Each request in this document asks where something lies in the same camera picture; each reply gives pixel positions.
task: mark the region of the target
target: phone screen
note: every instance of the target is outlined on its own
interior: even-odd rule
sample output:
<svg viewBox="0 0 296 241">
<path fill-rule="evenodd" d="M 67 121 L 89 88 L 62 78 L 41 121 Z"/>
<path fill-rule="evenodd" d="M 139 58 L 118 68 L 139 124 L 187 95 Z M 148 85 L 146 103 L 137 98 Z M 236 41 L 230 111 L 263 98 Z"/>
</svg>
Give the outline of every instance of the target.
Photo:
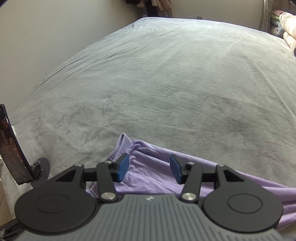
<svg viewBox="0 0 296 241">
<path fill-rule="evenodd" d="M 17 143 L 3 105 L 0 105 L 0 155 L 17 184 L 33 180 L 32 169 Z"/>
</svg>

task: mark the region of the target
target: gray gripper base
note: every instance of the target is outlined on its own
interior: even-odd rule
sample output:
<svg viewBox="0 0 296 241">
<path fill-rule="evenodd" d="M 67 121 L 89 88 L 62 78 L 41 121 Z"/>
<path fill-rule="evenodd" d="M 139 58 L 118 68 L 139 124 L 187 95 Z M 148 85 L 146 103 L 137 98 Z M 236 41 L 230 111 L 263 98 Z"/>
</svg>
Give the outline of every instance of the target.
<svg viewBox="0 0 296 241">
<path fill-rule="evenodd" d="M 127 194 L 101 206 L 95 217 L 70 233 L 43 236 L 24 231 L 17 241 L 280 241 L 274 229 L 238 234 L 212 223 L 195 204 L 175 195 Z"/>
</svg>

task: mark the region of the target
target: gray blanket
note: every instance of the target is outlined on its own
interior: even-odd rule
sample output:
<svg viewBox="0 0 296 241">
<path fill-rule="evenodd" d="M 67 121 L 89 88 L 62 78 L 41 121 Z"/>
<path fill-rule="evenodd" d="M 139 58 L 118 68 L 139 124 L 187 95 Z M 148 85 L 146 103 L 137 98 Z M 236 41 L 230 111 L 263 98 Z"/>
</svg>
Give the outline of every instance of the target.
<svg viewBox="0 0 296 241">
<path fill-rule="evenodd" d="M 8 113 L 30 163 L 94 167 L 121 133 L 296 187 L 296 59 L 227 23 L 141 19 L 79 52 Z M 10 210 L 30 188 L 2 179 Z"/>
</svg>

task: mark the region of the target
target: lavender shirt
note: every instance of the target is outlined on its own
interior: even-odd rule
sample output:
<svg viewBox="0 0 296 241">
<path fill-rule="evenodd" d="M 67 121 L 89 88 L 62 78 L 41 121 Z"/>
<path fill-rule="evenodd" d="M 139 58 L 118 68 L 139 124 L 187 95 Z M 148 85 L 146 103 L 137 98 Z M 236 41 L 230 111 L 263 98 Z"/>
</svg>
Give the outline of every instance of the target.
<svg viewBox="0 0 296 241">
<path fill-rule="evenodd" d="M 174 153 L 184 162 L 200 163 L 209 170 L 213 170 L 216 166 L 214 162 L 164 149 L 144 141 L 131 141 L 126 134 L 120 136 L 108 160 L 117 160 L 125 152 L 130 155 L 130 167 L 123 182 L 115 183 L 117 192 L 121 194 L 180 194 L 183 185 L 176 183 L 169 164 L 170 155 Z M 277 227 L 278 231 L 296 222 L 296 188 L 288 188 L 245 173 L 241 174 L 269 190 L 282 201 L 284 212 Z M 92 182 L 86 191 L 97 197 L 96 182 Z M 213 186 L 208 183 L 203 184 L 200 197 L 205 197 L 211 191 L 213 191 Z"/>
</svg>

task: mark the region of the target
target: wall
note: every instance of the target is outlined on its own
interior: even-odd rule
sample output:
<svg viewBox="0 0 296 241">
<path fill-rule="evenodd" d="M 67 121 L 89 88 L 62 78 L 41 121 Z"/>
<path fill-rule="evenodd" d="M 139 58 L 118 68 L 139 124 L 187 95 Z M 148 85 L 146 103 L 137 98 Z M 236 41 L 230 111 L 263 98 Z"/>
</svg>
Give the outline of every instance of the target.
<svg viewBox="0 0 296 241">
<path fill-rule="evenodd" d="M 263 0 L 171 0 L 174 18 L 197 16 L 258 29 Z"/>
<path fill-rule="evenodd" d="M 53 69 L 138 18 L 125 0 L 8 0 L 0 8 L 0 103 L 13 111 Z"/>
</svg>

